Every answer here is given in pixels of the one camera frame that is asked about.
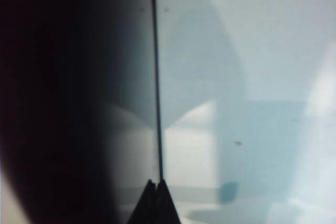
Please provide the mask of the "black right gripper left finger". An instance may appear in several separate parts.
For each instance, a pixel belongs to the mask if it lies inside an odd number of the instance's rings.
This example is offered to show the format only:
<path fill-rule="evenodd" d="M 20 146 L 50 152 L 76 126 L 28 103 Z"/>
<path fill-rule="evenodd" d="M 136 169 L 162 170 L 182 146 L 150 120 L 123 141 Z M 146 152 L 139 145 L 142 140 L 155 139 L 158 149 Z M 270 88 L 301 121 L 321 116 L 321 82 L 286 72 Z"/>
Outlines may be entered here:
<path fill-rule="evenodd" d="M 156 184 L 149 179 L 141 197 L 136 204 L 128 224 L 152 224 L 155 223 Z"/>

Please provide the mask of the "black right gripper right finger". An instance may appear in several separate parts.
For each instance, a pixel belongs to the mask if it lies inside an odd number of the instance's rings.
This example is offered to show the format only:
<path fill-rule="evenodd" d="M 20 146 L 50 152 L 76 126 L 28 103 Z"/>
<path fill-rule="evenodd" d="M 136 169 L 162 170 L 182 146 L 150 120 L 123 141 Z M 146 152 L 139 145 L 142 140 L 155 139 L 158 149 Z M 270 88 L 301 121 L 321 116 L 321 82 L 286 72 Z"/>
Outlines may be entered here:
<path fill-rule="evenodd" d="M 159 182 L 156 191 L 156 223 L 181 224 L 165 180 Z"/>

